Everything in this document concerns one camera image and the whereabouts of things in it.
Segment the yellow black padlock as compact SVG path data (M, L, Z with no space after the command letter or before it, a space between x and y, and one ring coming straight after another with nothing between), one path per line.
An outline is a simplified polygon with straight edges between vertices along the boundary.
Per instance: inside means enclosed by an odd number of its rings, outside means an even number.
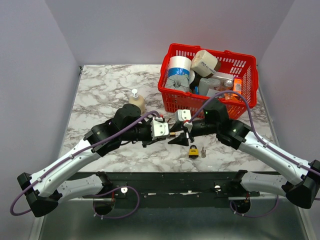
M188 157L191 159L199 157L199 150L196 145L193 144L189 147Z

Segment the silver keys of yellow padlock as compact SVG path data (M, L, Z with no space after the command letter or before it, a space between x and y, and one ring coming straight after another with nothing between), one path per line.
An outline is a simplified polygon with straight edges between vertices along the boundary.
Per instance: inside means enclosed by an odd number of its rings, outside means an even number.
M205 157L206 157L206 150L205 150L204 147L202 147L200 153L201 153L201 157L202 157L202 158L205 158Z

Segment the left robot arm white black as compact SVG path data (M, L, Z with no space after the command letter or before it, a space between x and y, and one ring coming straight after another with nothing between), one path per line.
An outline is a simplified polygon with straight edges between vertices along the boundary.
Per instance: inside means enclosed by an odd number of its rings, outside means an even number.
M22 173L17 180L37 218L43 217L59 204L81 197L107 197L114 187L106 173L97 172L88 177L70 178L88 164L121 147L122 142L142 142L145 147L170 136L169 125L163 116L153 110L142 114L134 104L127 103L111 119L95 125L69 152L44 169Z

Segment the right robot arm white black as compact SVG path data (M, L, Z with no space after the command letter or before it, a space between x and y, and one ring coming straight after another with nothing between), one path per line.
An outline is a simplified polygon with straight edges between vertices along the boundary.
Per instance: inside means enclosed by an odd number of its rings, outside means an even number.
M245 192L266 192L286 197L292 204L310 209L320 189L320 162L296 157L236 119L231 119L226 106L218 100L203 108L204 118L192 120L188 109L178 109L171 132L182 131L170 144L188 146L194 137L215 134L222 144L247 153L277 171L277 175L238 171L230 183L230 191L241 196Z

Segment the beige pump lotion bottle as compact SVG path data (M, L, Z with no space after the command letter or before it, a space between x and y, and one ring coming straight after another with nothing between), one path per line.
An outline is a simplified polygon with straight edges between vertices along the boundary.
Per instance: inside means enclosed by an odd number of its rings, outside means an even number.
M137 106L140 109L142 114L145 113L146 111L145 99L138 93L138 90L136 88L131 90L129 103Z

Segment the grey wrapped paper roll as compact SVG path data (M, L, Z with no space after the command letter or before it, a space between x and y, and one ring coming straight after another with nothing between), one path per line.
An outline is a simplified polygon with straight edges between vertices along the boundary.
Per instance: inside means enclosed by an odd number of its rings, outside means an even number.
M165 87L167 89L188 92L190 90L188 75L172 75L167 78Z

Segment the grey carton box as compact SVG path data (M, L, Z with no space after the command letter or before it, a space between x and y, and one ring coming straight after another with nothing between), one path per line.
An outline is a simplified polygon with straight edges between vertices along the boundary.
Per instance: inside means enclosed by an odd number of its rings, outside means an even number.
M198 85L198 94L212 97L220 91L221 82L216 78L201 78Z

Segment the red plastic shopping basket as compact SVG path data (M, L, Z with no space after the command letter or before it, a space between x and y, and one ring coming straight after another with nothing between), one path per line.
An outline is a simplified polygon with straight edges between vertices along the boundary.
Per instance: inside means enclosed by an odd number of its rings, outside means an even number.
M158 82L158 90L162 95L164 109L170 113L174 113L178 109L187 109L194 114L205 100L218 91L227 88L224 82L228 78L233 79L231 89L244 97L244 100L241 100L233 93L224 93L218 98L226 105L230 118L238 119L247 107L255 107L259 77L257 61L252 55L229 50L208 50L219 60L221 67L211 78L205 79L199 75L190 77L190 81L195 84L195 86L191 86L191 89L198 90L197 94L174 89L171 84L167 83L167 78L172 73L170 60L175 56L182 56L191 60L200 50L202 48L195 45L172 43L169 46L161 65Z

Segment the white blue paper roll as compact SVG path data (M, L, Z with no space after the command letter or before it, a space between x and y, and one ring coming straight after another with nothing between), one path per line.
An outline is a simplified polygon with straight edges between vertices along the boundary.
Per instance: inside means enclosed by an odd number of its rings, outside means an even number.
M190 75L191 60L185 56L172 56L169 59L169 64L167 68L167 76L184 76Z

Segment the silver can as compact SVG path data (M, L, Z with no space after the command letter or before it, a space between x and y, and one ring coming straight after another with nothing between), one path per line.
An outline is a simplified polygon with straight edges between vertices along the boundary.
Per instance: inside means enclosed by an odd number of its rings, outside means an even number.
M230 80L230 79L225 80L224 83L223 83L223 87L224 87L225 89L227 89L227 90L232 89L233 86L234 86L234 81L233 81L233 80Z

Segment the orange box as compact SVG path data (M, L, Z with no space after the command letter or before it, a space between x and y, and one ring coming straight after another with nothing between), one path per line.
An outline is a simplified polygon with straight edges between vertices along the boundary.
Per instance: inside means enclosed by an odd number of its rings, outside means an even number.
M233 91L242 94L242 79L235 77L233 80Z

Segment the black mounting rail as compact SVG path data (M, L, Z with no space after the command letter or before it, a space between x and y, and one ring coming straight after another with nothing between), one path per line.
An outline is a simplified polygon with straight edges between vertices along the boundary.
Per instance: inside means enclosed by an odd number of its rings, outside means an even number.
M244 171L236 172L101 172L106 193L117 187L130 187L127 193L94 197L96 208L227 208L229 200L258 197L240 184Z

